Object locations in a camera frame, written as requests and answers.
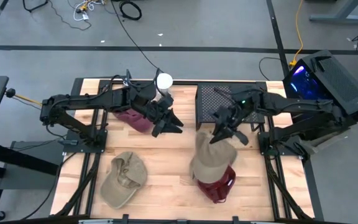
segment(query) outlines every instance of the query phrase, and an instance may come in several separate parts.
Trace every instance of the beige baseball cap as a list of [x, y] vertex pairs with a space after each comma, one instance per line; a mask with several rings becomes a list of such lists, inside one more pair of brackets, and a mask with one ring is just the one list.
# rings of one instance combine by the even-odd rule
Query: beige baseball cap
[[134, 152], [123, 152], [111, 161], [111, 171], [100, 195], [112, 208], [121, 208], [147, 180], [143, 161]]
[[212, 137], [210, 133], [197, 132], [196, 154], [190, 162], [191, 177], [206, 184], [220, 180], [237, 157], [236, 149], [226, 140], [210, 144]]

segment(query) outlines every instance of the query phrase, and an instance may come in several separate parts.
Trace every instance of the maroon cap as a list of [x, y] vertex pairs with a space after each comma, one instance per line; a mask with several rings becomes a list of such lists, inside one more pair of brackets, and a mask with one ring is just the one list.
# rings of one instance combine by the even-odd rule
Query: maroon cap
[[212, 184], [202, 183], [199, 180], [196, 181], [197, 186], [209, 199], [214, 203], [223, 203], [226, 201], [226, 197], [236, 181], [236, 173], [231, 166], [228, 166], [222, 178]]
[[113, 114], [118, 120], [129, 124], [132, 128], [141, 133], [146, 132], [153, 126], [151, 121], [144, 118], [143, 115], [134, 111], [133, 109]]

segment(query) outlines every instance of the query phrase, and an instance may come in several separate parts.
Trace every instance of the gray floor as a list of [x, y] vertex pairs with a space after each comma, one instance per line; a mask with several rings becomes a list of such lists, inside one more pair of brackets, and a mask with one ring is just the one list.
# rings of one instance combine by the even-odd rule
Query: gray floor
[[[73, 26], [86, 27], [73, 20], [73, 9], [66, 1], [52, 1], [64, 20]], [[27, 2], [31, 7], [42, 1]], [[299, 47], [294, 22], [299, 2], [273, 0], [286, 49]], [[354, 43], [347, 38], [358, 34], [358, 26], [317, 24], [308, 20], [313, 13], [336, 12], [342, 4], [344, 0], [304, 3], [299, 24], [305, 49], [354, 49]], [[265, 1], [146, 0], [139, 1], [139, 6], [143, 18], [138, 22], [125, 20], [124, 25], [141, 46], [277, 48]], [[0, 45], [133, 46], [115, 15], [95, 6], [89, 18], [92, 27], [81, 32], [62, 24], [50, 5], [29, 14], [23, 10], [21, 1], [10, 0], [0, 16]], [[259, 60], [278, 57], [277, 54], [232, 52], [145, 54], [174, 78], [230, 80], [263, 80], [258, 69]], [[293, 55], [286, 56], [288, 61], [292, 60]], [[358, 56], [336, 57], [358, 80]], [[69, 93], [77, 77], [111, 76], [122, 74], [127, 68], [136, 78], [151, 78], [155, 73], [139, 52], [0, 50], [0, 75], [9, 76], [8, 87], [36, 100]], [[283, 78], [277, 60], [264, 61], [262, 70], [271, 80]], [[65, 132], [63, 128], [54, 131]], [[52, 138], [41, 126], [37, 110], [3, 99], [1, 145]], [[325, 219], [358, 223], [358, 125], [344, 133], [343, 140], [313, 155], [311, 160]], [[3, 194], [0, 209], [7, 212], [7, 220], [17, 220], [37, 207], [46, 194], [46, 190], [10, 190]], [[34, 217], [46, 217], [51, 204], [52, 198]]]

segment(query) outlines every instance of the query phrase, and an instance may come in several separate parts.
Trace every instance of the wooden table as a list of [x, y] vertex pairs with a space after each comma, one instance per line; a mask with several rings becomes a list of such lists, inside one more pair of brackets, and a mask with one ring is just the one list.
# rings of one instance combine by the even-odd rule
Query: wooden table
[[[99, 80], [84, 79], [81, 95], [97, 94]], [[267, 82], [269, 92], [285, 96], [282, 82]], [[273, 220], [264, 157], [260, 155], [250, 124], [239, 129], [248, 136], [248, 145], [238, 139], [229, 142], [238, 149], [233, 165], [237, 179], [225, 203], [214, 204], [191, 181], [189, 163], [195, 153], [195, 93], [196, 85], [174, 85], [173, 109], [184, 123], [182, 134], [160, 134], [157, 138], [141, 134], [129, 125], [108, 116], [108, 141], [101, 156], [96, 190], [92, 206], [92, 218], [122, 218], [129, 214], [134, 219], [158, 220]], [[93, 110], [76, 111], [75, 118], [90, 124]], [[275, 126], [291, 125], [289, 114], [273, 117]], [[213, 129], [213, 124], [203, 124], [201, 129]], [[110, 170], [111, 160], [125, 151], [134, 151], [144, 161], [148, 172], [146, 185], [122, 208], [115, 210], [107, 205], [99, 194], [101, 183]], [[63, 167], [53, 200], [51, 214], [58, 212], [78, 186], [84, 154], [73, 156]], [[283, 173], [288, 191], [309, 216], [313, 217], [308, 186], [302, 162], [296, 156], [282, 156]], [[81, 212], [84, 213], [88, 190], [84, 191]], [[276, 188], [280, 216], [284, 216], [282, 197]]]

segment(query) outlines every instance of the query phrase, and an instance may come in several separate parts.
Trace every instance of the yellow cable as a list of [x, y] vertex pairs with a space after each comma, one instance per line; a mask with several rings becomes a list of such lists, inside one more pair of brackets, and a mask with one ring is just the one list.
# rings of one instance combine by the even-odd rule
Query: yellow cable
[[293, 57], [292, 62], [290, 62], [290, 66], [295, 66], [296, 65], [296, 57], [298, 56], [299, 52], [301, 52], [301, 50], [303, 49], [303, 42], [302, 42], [302, 38], [301, 38], [301, 34], [299, 33], [299, 28], [298, 28], [298, 15], [299, 15], [299, 11], [301, 9], [303, 0], [301, 0], [301, 3], [299, 4], [299, 8], [298, 11], [296, 12], [296, 16], [295, 16], [295, 27], [296, 27], [296, 32], [298, 33], [298, 39], [301, 42], [301, 48], [296, 52], [295, 56]]
[[21, 95], [18, 95], [18, 94], [15, 94], [15, 96], [18, 97], [18, 98], [20, 98], [20, 99], [22, 99], [22, 100], [26, 100], [26, 101], [28, 101], [28, 102], [35, 103], [35, 104], [37, 104], [37, 105], [42, 106], [42, 104], [41, 104], [40, 102], [35, 101], [35, 100], [28, 99], [28, 98], [25, 97], [25, 96], [21, 96]]

